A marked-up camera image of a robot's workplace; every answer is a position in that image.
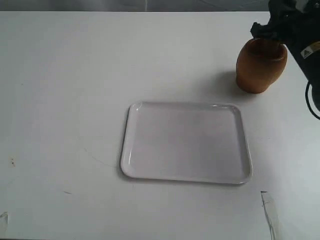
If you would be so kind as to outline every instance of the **white tabletop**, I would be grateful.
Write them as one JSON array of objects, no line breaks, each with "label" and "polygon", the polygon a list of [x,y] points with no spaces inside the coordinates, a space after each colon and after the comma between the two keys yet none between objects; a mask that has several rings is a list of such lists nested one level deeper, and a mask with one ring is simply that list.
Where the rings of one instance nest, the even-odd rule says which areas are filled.
[{"label": "white tabletop", "polygon": [[[269,240],[260,191],[284,239],[320,238],[320,122],[289,54],[250,95],[235,64],[266,12],[0,12],[0,214],[7,238]],[[132,180],[119,170],[130,104],[232,103],[253,163],[241,186]]]}]

